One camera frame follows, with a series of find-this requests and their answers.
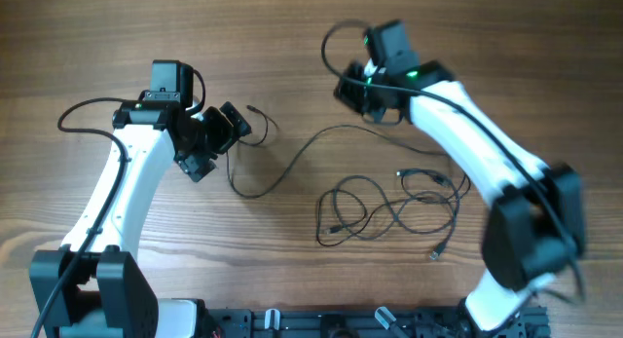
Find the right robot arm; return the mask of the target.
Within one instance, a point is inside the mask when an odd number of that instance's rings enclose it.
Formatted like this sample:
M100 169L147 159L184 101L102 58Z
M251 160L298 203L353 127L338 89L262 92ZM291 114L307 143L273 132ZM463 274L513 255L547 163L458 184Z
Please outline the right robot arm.
M373 25L346 19L335 31L356 28L368 61L337 74L334 95L373 125L394 111L432 138L466 174L488 210L481 243L485 272L452 310L452 333L464 337L546 337L546 313L531 306L550 294L562 271L573 273L585 299L579 267L586 249L582 182L566 164L550 166L515 143L470 98L438 61L421 62L403 21Z

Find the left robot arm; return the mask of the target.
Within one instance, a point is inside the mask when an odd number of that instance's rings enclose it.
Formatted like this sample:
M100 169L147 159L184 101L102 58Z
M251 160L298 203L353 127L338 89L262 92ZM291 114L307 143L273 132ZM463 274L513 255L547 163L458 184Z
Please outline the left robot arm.
M29 278L39 316L31 334L49 337L222 337L201 299L160 299L137 265L147 213L167 169L199 182L251 133L231 102L194 98L200 72L156 60L137 100L120 99L109 156L80 219L56 250L38 250Z

